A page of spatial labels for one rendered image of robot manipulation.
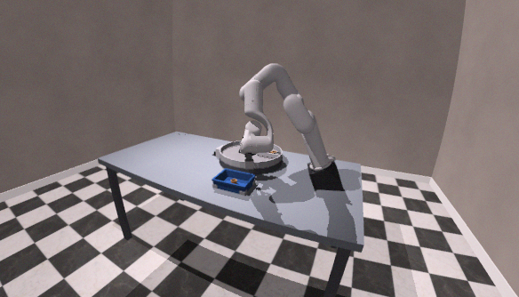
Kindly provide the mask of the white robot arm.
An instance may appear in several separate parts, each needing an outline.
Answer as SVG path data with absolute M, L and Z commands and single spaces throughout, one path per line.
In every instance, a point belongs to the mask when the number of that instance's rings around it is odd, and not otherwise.
M 303 98 L 284 67 L 273 63 L 265 66 L 240 90 L 245 115 L 261 122 L 267 130 L 267 136 L 260 136 L 262 128 L 259 122 L 250 121 L 246 124 L 241 144 L 242 151 L 246 153 L 244 168 L 253 169 L 252 153 L 268 153 L 274 147 L 273 127 L 263 113 L 263 90 L 273 82 L 276 82 L 277 91 L 284 99 L 283 108 L 287 116 L 295 128 L 301 132 L 311 161 L 310 169 L 318 171 L 328 167 L 331 161 L 336 159 L 326 154 L 314 116 L 305 107 Z

